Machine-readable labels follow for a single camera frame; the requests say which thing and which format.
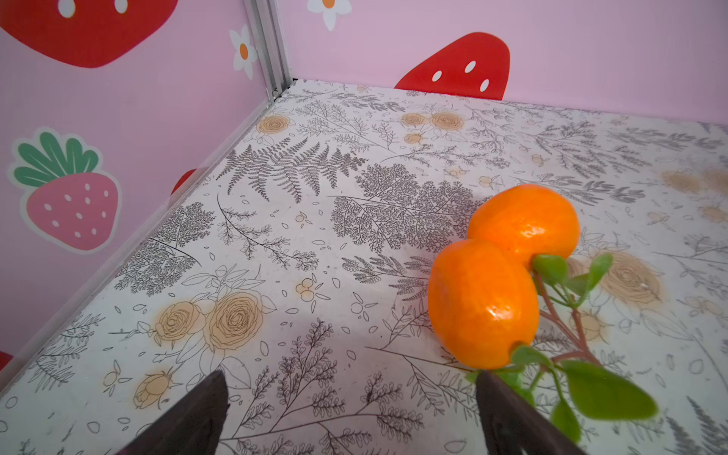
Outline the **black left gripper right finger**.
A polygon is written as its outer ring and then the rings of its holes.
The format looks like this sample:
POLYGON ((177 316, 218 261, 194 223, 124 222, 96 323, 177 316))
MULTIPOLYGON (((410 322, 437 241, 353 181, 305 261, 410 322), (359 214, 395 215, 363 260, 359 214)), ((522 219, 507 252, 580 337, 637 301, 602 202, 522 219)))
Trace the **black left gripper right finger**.
POLYGON ((479 373, 475 388, 488 454, 585 454, 494 373, 479 373))

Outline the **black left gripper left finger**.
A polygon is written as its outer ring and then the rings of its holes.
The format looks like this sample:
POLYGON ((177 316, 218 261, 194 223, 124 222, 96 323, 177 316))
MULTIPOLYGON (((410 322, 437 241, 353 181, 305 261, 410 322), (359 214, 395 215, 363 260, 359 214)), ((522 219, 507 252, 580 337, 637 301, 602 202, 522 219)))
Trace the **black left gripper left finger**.
POLYGON ((225 374, 208 375, 119 455, 214 454, 227 418, 225 374))

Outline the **orange tangerine pair with leaves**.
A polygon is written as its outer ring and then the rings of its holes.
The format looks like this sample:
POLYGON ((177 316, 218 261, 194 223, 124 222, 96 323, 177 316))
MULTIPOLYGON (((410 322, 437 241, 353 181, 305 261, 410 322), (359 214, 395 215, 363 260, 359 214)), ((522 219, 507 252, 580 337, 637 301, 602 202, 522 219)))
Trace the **orange tangerine pair with leaves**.
POLYGON ((570 273, 580 225, 562 195, 525 184, 487 200, 473 214, 466 239, 444 248, 428 278, 428 312, 440 343, 469 368, 500 377, 576 445, 580 417, 648 420, 655 400, 592 356, 583 336, 576 350, 547 356, 534 346, 542 317, 552 322, 579 309, 614 266, 610 253, 586 272, 570 273))

